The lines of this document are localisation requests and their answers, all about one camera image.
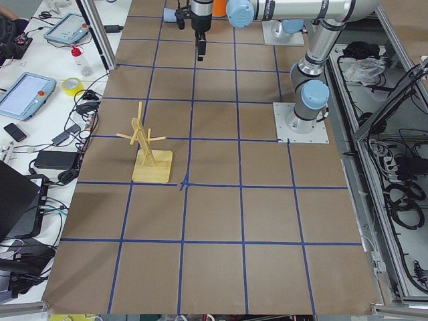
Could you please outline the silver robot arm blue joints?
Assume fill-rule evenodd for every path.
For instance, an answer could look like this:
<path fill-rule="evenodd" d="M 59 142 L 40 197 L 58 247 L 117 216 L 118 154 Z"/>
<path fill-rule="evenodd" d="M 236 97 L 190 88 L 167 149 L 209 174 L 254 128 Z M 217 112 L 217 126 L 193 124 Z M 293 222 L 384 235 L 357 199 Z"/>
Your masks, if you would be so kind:
<path fill-rule="evenodd" d="M 253 21 L 309 19 L 319 22 L 305 56 L 291 71 L 296 93 L 295 115 L 315 120 L 325 107 L 330 91 L 320 79 L 324 64 L 344 26 L 370 15 L 380 1 L 228 1 L 230 24 L 247 27 Z"/>

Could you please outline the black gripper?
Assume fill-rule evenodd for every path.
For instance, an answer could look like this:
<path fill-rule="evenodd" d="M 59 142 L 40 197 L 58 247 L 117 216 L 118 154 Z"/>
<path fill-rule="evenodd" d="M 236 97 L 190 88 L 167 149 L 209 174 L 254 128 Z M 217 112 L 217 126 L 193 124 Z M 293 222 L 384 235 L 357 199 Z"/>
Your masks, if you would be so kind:
<path fill-rule="evenodd" d="M 195 31 L 195 47 L 197 61 L 203 61 L 206 54 L 207 41 L 205 33 L 211 28 L 213 0 L 191 1 L 191 27 Z M 199 53 L 201 34 L 201 55 Z"/>

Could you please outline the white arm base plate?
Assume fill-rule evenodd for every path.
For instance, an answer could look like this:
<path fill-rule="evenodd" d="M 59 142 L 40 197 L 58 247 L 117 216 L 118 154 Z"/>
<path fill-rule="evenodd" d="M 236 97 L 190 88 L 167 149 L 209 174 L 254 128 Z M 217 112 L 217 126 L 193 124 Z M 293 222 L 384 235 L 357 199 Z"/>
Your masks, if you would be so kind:
<path fill-rule="evenodd" d="M 328 133 L 322 113 L 315 120 L 301 120 L 294 113 L 295 103 L 274 102 L 277 141 L 282 143 L 328 144 Z"/>

